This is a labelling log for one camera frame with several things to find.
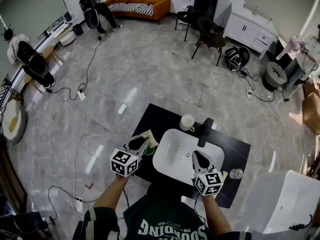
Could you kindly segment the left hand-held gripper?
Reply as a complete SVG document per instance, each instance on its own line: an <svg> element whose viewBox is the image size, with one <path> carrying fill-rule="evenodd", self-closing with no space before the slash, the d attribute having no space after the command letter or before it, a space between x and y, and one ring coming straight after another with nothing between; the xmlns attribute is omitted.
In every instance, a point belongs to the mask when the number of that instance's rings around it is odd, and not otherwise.
<svg viewBox="0 0 320 240"><path fill-rule="evenodd" d="M149 138L140 134L128 138L124 147L115 148L109 158L110 170L122 177L134 174L141 161L141 156L149 146Z"/></svg>

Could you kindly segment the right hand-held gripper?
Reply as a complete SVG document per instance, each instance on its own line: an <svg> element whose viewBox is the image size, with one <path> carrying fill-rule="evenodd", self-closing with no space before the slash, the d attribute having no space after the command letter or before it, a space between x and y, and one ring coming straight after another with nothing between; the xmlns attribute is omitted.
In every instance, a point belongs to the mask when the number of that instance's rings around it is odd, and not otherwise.
<svg viewBox="0 0 320 240"><path fill-rule="evenodd" d="M192 153L194 186L202 196L217 195L223 186L223 175L214 166L214 160L202 151Z"/></svg>

